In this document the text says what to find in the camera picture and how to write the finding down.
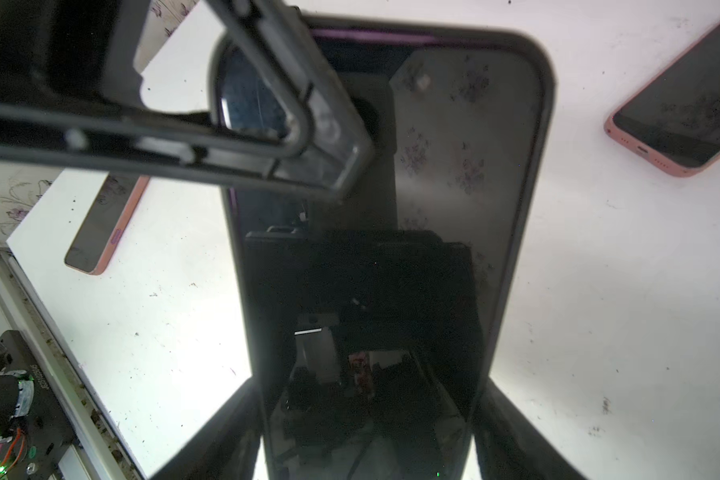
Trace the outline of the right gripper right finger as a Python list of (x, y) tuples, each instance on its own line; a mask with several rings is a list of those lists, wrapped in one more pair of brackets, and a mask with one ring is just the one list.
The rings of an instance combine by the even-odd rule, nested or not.
[(472, 432), (483, 479), (584, 479), (490, 379), (477, 400)]

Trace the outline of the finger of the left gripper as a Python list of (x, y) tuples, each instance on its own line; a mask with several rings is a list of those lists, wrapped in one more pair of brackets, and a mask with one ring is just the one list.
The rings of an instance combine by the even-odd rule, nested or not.
[(0, 1), (0, 160), (250, 186), (334, 201), (374, 154), (338, 75), (280, 1), (214, 1), (222, 48), (253, 66), (286, 134), (232, 130), (208, 112), (142, 102), (133, 59), (145, 1)]

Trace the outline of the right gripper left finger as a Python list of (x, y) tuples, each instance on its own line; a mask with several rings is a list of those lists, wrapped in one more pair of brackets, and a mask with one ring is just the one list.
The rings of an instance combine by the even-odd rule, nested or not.
[(261, 436), (258, 392), (250, 378), (153, 477), (251, 479)]

